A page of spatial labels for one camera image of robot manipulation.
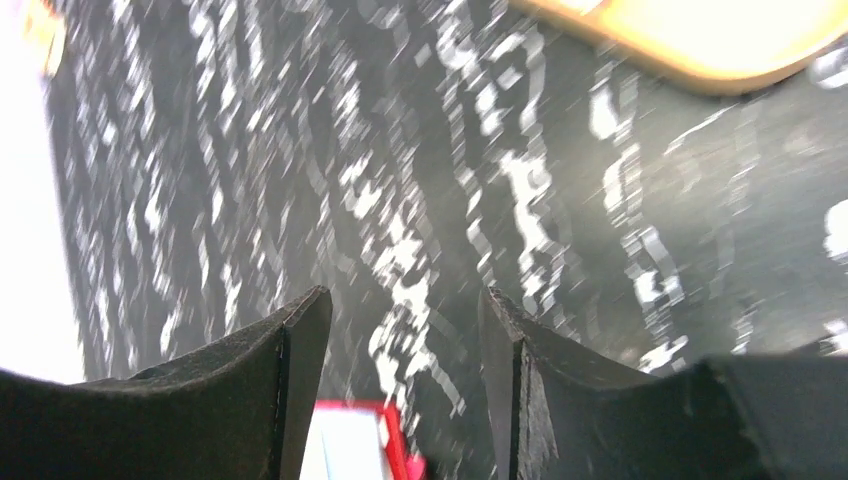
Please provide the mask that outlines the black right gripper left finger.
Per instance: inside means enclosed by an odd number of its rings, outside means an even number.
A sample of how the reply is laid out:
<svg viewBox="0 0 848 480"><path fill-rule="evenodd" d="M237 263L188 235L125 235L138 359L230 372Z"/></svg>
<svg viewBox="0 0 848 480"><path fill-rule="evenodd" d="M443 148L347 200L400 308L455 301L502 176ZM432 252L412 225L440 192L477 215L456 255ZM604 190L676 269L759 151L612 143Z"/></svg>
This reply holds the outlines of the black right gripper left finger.
<svg viewBox="0 0 848 480"><path fill-rule="evenodd" d="M310 289L127 379L1 375L5 479L296 479L332 321Z"/></svg>

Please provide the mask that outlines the red leather card holder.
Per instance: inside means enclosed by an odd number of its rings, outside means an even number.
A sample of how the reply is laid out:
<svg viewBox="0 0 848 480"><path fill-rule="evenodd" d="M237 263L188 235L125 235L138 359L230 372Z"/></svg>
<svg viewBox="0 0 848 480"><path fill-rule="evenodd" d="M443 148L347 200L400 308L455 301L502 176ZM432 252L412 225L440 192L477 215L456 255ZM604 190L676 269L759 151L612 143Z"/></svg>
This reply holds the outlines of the red leather card holder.
<svg viewBox="0 0 848 480"><path fill-rule="evenodd" d="M318 400L300 472L304 480L423 480L424 457L413 454L389 401Z"/></svg>

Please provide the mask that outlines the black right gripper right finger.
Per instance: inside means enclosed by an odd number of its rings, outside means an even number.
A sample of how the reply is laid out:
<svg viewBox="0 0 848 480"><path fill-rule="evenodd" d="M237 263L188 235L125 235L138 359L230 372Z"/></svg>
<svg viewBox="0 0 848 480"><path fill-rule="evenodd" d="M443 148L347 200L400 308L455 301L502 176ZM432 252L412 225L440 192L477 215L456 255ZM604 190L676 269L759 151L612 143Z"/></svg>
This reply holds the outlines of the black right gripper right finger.
<svg viewBox="0 0 848 480"><path fill-rule="evenodd" d="M559 335L494 288L478 319L502 479L847 475L843 356L715 356L655 377Z"/></svg>

